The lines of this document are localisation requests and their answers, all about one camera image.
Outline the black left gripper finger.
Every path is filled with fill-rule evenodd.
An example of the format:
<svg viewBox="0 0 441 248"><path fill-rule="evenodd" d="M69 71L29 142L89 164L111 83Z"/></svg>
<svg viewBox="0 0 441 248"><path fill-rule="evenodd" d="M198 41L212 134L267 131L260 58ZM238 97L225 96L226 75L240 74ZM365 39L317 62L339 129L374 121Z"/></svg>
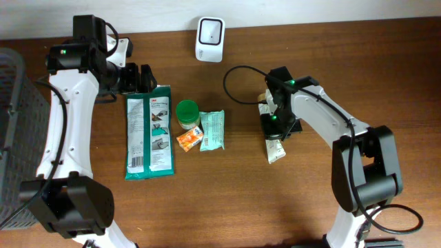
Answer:
<svg viewBox="0 0 441 248"><path fill-rule="evenodd" d="M139 67L135 63L125 65L125 86L126 94L137 92L139 84Z"/></svg>
<svg viewBox="0 0 441 248"><path fill-rule="evenodd" d="M152 92L156 87L157 87L157 80L155 79L152 73L151 67L148 64L142 65L139 92L149 93Z"/></svg>

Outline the white tube with gold cap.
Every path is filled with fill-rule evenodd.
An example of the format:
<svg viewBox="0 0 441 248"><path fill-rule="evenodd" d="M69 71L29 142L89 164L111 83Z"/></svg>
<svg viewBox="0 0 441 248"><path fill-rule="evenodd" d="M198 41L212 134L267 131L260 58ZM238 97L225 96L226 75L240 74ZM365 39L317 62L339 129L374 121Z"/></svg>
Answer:
<svg viewBox="0 0 441 248"><path fill-rule="evenodd" d="M266 101L267 98L272 99L272 95L269 90L265 90L264 93L260 94L258 96L258 101ZM267 103L259 103L258 104L258 110L260 114L260 120L261 123L264 123L264 118L269 117L271 118L271 110ZM265 146L267 150L267 160L269 164L272 164L279 160L280 158L283 158L286 156L286 152L282 146L282 143L279 140L269 140L265 139Z"/></svg>

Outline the green lid glass jar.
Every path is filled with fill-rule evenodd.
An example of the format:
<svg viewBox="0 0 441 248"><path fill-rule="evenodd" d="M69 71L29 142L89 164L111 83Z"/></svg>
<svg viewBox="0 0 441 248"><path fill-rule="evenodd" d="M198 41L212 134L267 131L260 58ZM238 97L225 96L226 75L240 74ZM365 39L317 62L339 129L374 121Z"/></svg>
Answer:
<svg viewBox="0 0 441 248"><path fill-rule="evenodd" d="M176 106L176 117L184 130L199 126L201 122L199 108L196 102L186 99Z"/></svg>

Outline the teal wet wipes pack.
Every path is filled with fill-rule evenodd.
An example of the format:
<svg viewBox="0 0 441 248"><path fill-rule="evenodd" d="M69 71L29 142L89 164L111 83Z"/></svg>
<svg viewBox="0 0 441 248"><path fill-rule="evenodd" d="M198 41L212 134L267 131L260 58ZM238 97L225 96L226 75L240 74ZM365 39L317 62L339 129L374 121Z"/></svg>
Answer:
<svg viewBox="0 0 441 248"><path fill-rule="evenodd" d="M203 139L201 152L212 151L218 148L225 149L225 112L200 112Z"/></svg>

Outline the green 3M cloth package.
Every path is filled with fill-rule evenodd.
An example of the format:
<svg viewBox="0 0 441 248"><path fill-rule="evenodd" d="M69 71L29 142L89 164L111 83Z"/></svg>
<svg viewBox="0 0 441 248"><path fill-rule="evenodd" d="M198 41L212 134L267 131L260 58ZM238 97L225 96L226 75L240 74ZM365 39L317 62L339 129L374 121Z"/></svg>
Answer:
<svg viewBox="0 0 441 248"><path fill-rule="evenodd" d="M174 175L171 87L126 97L127 157L125 180Z"/></svg>

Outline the small orange juice carton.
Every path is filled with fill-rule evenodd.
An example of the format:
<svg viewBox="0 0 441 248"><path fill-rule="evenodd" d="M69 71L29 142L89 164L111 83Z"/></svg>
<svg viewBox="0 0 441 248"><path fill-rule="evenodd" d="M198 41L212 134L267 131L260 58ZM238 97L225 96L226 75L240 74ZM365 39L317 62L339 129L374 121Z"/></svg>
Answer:
<svg viewBox="0 0 441 248"><path fill-rule="evenodd" d="M185 151L188 152L199 144L203 139L203 131L199 126L195 126L192 129L188 130L186 133L178 136L176 140L178 141L179 146Z"/></svg>

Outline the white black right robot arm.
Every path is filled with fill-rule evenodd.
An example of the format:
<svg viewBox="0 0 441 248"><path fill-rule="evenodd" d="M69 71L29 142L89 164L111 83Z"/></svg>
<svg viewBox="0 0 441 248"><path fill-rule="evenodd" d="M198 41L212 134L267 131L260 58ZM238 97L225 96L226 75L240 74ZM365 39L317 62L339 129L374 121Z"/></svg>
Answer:
<svg viewBox="0 0 441 248"><path fill-rule="evenodd" d="M332 151L331 187L338 202L334 224L310 247L403 247L396 239L368 240L376 216L403 190L393 132L371 127L331 100L310 76L294 79L286 67L265 75L267 90L260 106L265 138L283 141L300 132L301 122Z"/></svg>

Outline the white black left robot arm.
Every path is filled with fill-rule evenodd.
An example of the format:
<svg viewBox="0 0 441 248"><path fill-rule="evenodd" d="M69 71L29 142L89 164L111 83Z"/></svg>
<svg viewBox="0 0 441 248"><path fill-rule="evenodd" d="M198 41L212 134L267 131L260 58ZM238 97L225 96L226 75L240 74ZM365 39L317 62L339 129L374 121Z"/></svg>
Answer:
<svg viewBox="0 0 441 248"><path fill-rule="evenodd" d="M114 197L93 178L92 113L118 94L151 92L157 82L148 65L130 63L128 38L96 17L76 15L72 38L46 57L51 92L45 148L36 177L21 183L19 198L50 233L84 247L133 247L114 221Z"/></svg>

